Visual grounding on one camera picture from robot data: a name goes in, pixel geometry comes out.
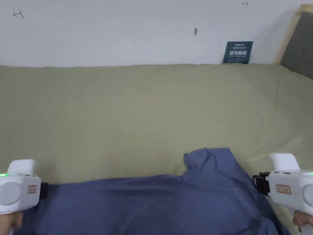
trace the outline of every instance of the wall mark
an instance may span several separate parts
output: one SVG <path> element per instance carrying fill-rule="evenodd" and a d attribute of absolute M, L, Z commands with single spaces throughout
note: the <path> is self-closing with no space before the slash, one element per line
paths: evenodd
<path fill-rule="evenodd" d="M 19 9 L 19 11 L 20 11 L 20 13 L 16 13 L 16 14 L 15 14 L 15 12 L 13 12 L 13 15 L 17 17 L 19 14 L 21 14 L 22 18 L 24 18 L 20 9 Z"/>

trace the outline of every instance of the label sticker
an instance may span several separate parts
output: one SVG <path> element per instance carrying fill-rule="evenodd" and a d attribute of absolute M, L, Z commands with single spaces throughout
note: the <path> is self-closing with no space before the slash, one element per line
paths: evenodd
<path fill-rule="evenodd" d="M 279 193 L 291 194 L 291 189 L 287 185 L 276 185 L 276 191 Z"/>
<path fill-rule="evenodd" d="M 36 193 L 36 192 L 37 192 L 37 185 L 28 186 L 28 193 Z"/>

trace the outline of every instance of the beige bed sheet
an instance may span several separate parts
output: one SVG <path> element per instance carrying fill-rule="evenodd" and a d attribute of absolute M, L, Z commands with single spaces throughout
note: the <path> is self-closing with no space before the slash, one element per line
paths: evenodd
<path fill-rule="evenodd" d="M 50 183 L 181 174 L 204 147 L 229 147 L 250 175 L 273 152 L 313 169 L 312 102 L 313 81 L 277 65 L 0 67 L 0 170 L 32 158 Z"/>

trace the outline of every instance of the blue towel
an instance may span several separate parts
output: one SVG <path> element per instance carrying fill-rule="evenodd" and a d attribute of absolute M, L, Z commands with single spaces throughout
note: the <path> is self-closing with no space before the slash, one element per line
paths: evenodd
<path fill-rule="evenodd" d="M 16 234 L 290 234 L 228 148 L 184 162 L 181 176 L 51 185 Z"/>

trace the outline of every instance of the sign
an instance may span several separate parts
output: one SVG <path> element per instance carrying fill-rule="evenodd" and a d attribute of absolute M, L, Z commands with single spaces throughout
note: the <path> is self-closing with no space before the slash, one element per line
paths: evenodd
<path fill-rule="evenodd" d="M 228 42 L 223 63 L 249 63 L 253 42 Z"/>

